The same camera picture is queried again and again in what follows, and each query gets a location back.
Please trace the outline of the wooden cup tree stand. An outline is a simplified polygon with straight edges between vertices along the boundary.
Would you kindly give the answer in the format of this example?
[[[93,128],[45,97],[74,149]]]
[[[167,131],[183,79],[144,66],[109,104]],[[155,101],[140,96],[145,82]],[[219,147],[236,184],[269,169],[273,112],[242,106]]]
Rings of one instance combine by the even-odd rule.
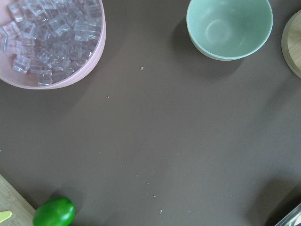
[[[281,39],[282,54],[291,71],[301,77],[301,11],[286,23]]]

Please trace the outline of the steel ice scoop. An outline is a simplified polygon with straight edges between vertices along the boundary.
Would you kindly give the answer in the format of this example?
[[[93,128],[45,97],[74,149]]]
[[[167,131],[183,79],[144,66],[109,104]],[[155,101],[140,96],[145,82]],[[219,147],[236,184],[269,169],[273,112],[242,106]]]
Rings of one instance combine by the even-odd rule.
[[[301,204],[289,212],[275,226],[300,226],[301,225]]]

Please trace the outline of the wooden cutting board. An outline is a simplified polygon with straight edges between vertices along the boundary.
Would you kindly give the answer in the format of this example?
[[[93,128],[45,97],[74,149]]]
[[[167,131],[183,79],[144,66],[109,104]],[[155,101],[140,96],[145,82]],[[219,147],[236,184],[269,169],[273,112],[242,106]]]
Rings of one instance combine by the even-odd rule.
[[[11,211],[12,216],[1,222],[1,226],[32,226],[35,209],[1,175],[0,176],[0,211]]]

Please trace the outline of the pile of clear ice cubes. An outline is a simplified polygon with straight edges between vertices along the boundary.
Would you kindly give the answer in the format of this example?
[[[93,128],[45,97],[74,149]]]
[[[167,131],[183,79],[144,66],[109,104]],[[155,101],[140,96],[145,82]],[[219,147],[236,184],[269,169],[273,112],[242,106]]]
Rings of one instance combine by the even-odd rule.
[[[90,58],[100,38],[100,0],[3,0],[0,52],[39,86],[60,82]]]

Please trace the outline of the yellow plastic knife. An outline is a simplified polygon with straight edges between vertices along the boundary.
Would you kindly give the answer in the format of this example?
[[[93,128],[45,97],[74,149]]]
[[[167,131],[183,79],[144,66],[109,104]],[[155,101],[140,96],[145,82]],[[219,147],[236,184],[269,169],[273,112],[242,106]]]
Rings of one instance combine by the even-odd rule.
[[[10,210],[1,211],[0,212],[0,223],[6,221],[12,216],[12,212]]]

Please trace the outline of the pink bowl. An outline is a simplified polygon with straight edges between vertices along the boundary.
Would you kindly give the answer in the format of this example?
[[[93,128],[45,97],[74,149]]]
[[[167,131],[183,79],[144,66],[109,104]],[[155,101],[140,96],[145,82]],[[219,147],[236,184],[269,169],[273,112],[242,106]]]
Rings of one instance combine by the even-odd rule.
[[[30,73],[23,75],[19,72],[14,71],[11,68],[11,65],[13,63],[13,57],[2,51],[0,53],[0,80],[18,88],[43,90],[43,89],[59,89],[59,88],[67,87],[86,77],[98,64],[103,54],[105,41],[106,41],[106,21],[105,21],[104,7],[102,1],[99,1],[99,3],[102,12],[102,19],[101,19],[102,29],[101,29],[99,41],[96,45],[95,50],[90,56],[89,60],[73,75],[69,76],[68,78],[60,82],[51,85],[39,86],[37,75],[30,74]]]

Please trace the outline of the mint green bowl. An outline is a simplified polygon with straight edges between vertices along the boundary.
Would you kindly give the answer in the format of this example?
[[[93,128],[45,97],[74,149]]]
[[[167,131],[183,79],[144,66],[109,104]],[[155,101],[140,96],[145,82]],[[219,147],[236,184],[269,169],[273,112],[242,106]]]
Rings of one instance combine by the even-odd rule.
[[[247,57],[268,40],[273,26],[267,0],[192,0],[186,26],[195,48],[220,61]]]

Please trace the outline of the green lime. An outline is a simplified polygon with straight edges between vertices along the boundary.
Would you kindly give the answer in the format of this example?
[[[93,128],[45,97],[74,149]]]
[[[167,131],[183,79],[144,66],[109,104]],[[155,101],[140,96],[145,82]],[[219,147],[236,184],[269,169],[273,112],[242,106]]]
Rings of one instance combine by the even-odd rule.
[[[75,205],[67,197],[56,197],[38,207],[33,216],[34,226],[69,226],[75,218]]]

